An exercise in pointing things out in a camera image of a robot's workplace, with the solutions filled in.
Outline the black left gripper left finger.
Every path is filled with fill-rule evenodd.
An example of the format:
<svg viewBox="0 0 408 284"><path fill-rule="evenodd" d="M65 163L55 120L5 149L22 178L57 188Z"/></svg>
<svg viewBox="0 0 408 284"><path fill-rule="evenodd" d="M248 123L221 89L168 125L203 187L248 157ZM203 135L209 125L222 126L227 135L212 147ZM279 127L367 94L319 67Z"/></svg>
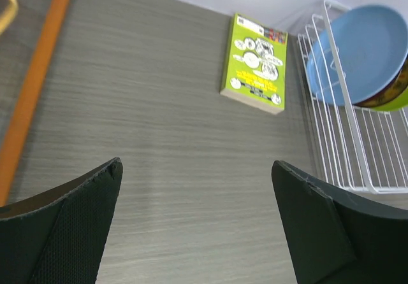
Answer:
<svg viewBox="0 0 408 284"><path fill-rule="evenodd" d="M1 207L1 283L95 283L122 174L116 157Z"/></svg>

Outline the light blue plate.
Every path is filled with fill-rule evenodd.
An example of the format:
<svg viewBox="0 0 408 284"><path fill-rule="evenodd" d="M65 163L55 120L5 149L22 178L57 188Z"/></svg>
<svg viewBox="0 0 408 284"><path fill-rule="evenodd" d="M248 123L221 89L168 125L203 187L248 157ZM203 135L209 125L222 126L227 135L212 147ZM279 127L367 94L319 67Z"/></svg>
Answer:
<svg viewBox="0 0 408 284"><path fill-rule="evenodd" d="M360 6L332 21L331 29L352 104L368 101L397 77L407 58L407 22L399 12ZM326 31L309 52L307 76L314 97L344 105Z"/></svg>

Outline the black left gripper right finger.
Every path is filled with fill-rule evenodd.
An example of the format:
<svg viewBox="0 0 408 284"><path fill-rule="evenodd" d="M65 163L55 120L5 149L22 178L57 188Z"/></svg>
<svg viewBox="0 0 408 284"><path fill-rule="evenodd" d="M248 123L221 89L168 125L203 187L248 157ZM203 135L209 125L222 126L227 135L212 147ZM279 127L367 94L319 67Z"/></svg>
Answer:
<svg viewBox="0 0 408 284"><path fill-rule="evenodd" d="M407 210L285 161L271 175L297 283L407 283Z"/></svg>

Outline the dark red floral plate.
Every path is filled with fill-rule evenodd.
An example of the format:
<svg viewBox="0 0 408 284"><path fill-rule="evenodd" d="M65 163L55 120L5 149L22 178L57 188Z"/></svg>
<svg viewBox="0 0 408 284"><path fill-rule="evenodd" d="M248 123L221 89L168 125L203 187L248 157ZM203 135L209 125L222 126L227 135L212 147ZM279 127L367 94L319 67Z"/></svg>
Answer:
<svg viewBox="0 0 408 284"><path fill-rule="evenodd" d="M382 106L395 98L397 98L407 88L407 60L403 67L398 72L397 76L379 93L370 97L366 101L362 101L356 106L362 108L374 108Z"/></svg>

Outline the lime green plate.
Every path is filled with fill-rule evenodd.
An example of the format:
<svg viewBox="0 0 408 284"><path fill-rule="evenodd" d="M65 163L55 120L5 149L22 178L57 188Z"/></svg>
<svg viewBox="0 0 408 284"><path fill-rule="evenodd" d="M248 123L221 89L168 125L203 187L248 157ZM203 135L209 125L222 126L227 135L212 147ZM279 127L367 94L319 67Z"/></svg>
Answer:
<svg viewBox="0 0 408 284"><path fill-rule="evenodd" d="M373 107L376 111L395 111L407 106L408 103L408 88L406 88L400 95L398 95L394 100L381 105Z"/></svg>

